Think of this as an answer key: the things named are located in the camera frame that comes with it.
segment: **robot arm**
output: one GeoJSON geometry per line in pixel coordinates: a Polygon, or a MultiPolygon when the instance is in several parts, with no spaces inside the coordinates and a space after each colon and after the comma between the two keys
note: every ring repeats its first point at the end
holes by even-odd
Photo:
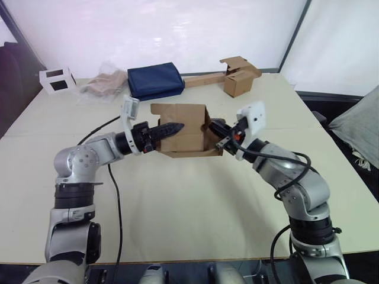
{"type": "Polygon", "coordinates": [[[257,133],[265,127],[263,103],[244,107],[237,118],[234,127],[213,120],[210,128],[222,138],[217,147],[238,160],[252,163],[263,180],[276,189],[290,219],[291,240],[297,251],[297,274],[310,283],[349,279],[330,220],[327,204],[330,190],[326,181],[314,170],[304,171],[305,163],[295,153],[257,138],[257,133]]]}
{"type": "Polygon", "coordinates": [[[161,139],[184,126],[168,123],[149,128],[142,122],[132,128],[129,119],[135,119],[136,111],[137,101],[126,100],[121,115],[125,132],[100,135],[56,155],[58,177],[45,247],[47,263],[23,283],[84,283],[86,268],[100,257],[100,225],[91,222],[95,217],[94,187],[101,184],[95,180],[97,169],[128,154],[153,151],[161,139]]]}

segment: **white box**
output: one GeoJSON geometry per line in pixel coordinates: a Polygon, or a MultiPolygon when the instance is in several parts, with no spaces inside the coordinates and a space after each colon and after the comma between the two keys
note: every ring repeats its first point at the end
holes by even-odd
{"type": "Polygon", "coordinates": [[[40,83],[49,95],[76,87],[68,67],[40,71],[40,83]]]}

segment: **metal bracket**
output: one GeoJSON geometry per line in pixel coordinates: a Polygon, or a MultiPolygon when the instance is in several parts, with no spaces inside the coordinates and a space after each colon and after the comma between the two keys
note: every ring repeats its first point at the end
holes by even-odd
{"type": "MultiPolygon", "coordinates": [[[[264,103],[254,102],[238,110],[237,119],[241,120],[244,117],[246,117],[248,121],[248,128],[245,130],[245,139],[241,146],[248,148],[258,133],[266,127],[266,110],[264,103]]],[[[243,160],[243,151],[237,151],[236,159],[238,161],[243,160]]]]}
{"type": "Polygon", "coordinates": [[[216,144],[216,149],[217,150],[222,150],[224,149],[225,145],[230,141],[230,137],[227,136],[225,137],[224,139],[222,139],[221,141],[219,141],[217,144],[216,144]]]}
{"type": "Polygon", "coordinates": [[[134,155],[141,155],[136,144],[134,143],[133,135],[131,134],[131,129],[133,128],[130,120],[135,120],[137,118],[138,104],[139,100],[132,98],[130,96],[124,96],[125,102],[121,109],[121,121],[123,123],[125,137],[128,145],[134,155]]]}

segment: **black cable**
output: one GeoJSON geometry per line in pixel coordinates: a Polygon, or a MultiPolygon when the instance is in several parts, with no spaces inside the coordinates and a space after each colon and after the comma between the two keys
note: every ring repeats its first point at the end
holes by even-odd
{"type": "Polygon", "coordinates": [[[275,281],[277,284],[281,284],[278,276],[277,269],[275,268],[275,262],[274,262],[274,250],[275,250],[275,245],[277,244],[278,239],[280,236],[287,231],[290,228],[290,225],[285,226],[283,229],[279,231],[279,233],[275,236],[271,243],[271,249],[270,249],[270,263],[271,263],[271,268],[272,268],[272,274],[274,275],[275,281]]]}
{"type": "Polygon", "coordinates": [[[107,121],[106,123],[100,125],[98,128],[92,130],[90,133],[88,133],[88,134],[87,134],[87,135],[86,135],[86,136],[85,136],[85,137],[84,137],[84,138],[78,143],[78,145],[83,144],[83,142],[84,142],[85,140],[87,140],[88,137],[90,137],[91,135],[95,134],[97,131],[99,131],[99,130],[102,129],[103,127],[107,126],[108,124],[111,124],[113,121],[118,120],[119,118],[120,118],[120,116],[115,117],[115,118],[113,118],[113,119],[107,121]]]}
{"type": "Polygon", "coordinates": [[[292,255],[294,253],[294,250],[292,248],[292,239],[291,239],[291,236],[290,236],[289,245],[290,245],[290,255],[292,255]]]}
{"type": "MultiPolygon", "coordinates": [[[[89,134],[87,134],[79,143],[78,145],[81,145],[84,143],[85,140],[87,140],[91,135],[95,134],[96,132],[98,132],[100,129],[102,129],[103,127],[107,126],[108,124],[111,124],[112,122],[118,120],[120,118],[120,116],[117,116],[109,121],[107,121],[106,123],[100,125],[99,127],[97,127],[96,129],[92,130],[89,134]]],[[[114,187],[116,189],[116,195],[117,195],[117,206],[118,206],[118,224],[119,224],[119,230],[120,230],[120,243],[118,245],[118,254],[117,254],[117,261],[116,261],[116,264],[115,264],[115,269],[113,271],[113,276],[112,276],[112,281],[111,283],[114,283],[114,279],[115,277],[117,276],[117,272],[118,272],[118,265],[120,264],[120,257],[121,257],[121,251],[122,251],[122,248],[123,248],[123,222],[122,222],[122,219],[121,219],[121,204],[120,204],[120,191],[118,190],[118,185],[117,185],[117,182],[115,181],[114,179],[114,176],[112,174],[112,169],[111,169],[111,165],[108,164],[108,172],[109,172],[109,175],[112,179],[112,182],[114,184],[114,187]]]]}
{"type": "Polygon", "coordinates": [[[278,188],[275,193],[274,193],[274,197],[277,199],[277,200],[282,200],[281,197],[279,196],[279,194],[286,190],[287,188],[295,185],[296,183],[298,183],[306,174],[309,170],[312,170],[314,172],[317,173],[317,171],[311,167],[311,160],[310,158],[303,154],[303,153],[299,153],[299,152],[292,152],[294,153],[295,155],[297,156],[300,156],[300,157],[303,157],[306,159],[307,163],[304,163],[300,160],[295,160],[295,159],[292,159],[292,158],[288,158],[288,157],[282,157],[282,156],[277,156],[277,155],[271,155],[271,154],[265,154],[265,153],[260,153],[260,152],[257,152],[257,151],[252,151],[252,150],[248,150],[246,148],[243,148],[240,144],[238,144],[236,138],[235,138],[235,135],[236,135],[236,130],[232,130],[232,143],[233,145],[243,151],[244,153],[247,153],[247,154],[250,154],[250,155],[254,155],[254,156],[258,156],[258,157],[264,157],[264,158],[267,158],[267,159],[277,159],[277,160],[284,160],[284,161],[289,161],[289,162],[292,162],[292,163],[295,163],[295,164],[300,164],[302,166],[304,166],[304,169],[303,171],[296,177],[294,178],[291,182],[289,182],[288,184],[278,188]]]}
{"type": "Polygon", "coordinates": [[[118,246],[118,254],[117,254],[117,261],[115,264],[115,268],[113,271],[113,277],[111,283],[114,283],[114,279],[117,277],[118,272],[118,265],[120,264],[120,257],[121,257],[121,251],[123,249],[123,221],[121,219],[121,203],[120,203],[120,191],[118,190],[117,182],[114,179],[114,176],[112,174],[111,165],[108,164],[108,172],[111,176],[111,179],[113,181],[114,187],[116,188],[116,194],[117,194],[117,207],[118,207],[118,227],[120,229],[120,244],[118,246]]]}

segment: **blue pouch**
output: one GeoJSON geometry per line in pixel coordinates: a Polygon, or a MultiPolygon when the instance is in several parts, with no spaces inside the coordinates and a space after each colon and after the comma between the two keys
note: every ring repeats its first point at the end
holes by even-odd
{"type": "Polygon", "coordinates": [[[128,69],[128,83],[131,96],[140,101],[180,95],[184,89],[184,82],[172,62],[128,69]]]}

